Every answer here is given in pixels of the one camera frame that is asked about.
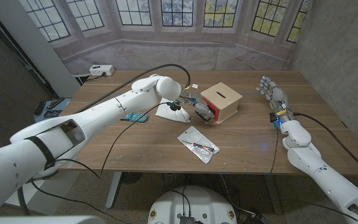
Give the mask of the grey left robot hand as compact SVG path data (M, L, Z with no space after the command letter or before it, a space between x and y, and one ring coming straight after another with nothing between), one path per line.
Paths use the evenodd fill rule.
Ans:
M215 117L214 112L207 106L205 100L200 95L192 94L187 91L181 93L184 102L194 107L196 114L206 123Z

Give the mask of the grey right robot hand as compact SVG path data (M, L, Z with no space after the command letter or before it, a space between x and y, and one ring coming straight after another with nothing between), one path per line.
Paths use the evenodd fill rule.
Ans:
M287 95L273 80L269 77L263 76L259 86L260 88L256 88L256 90L267 99L269 106L278 119L279 124L294 119Z

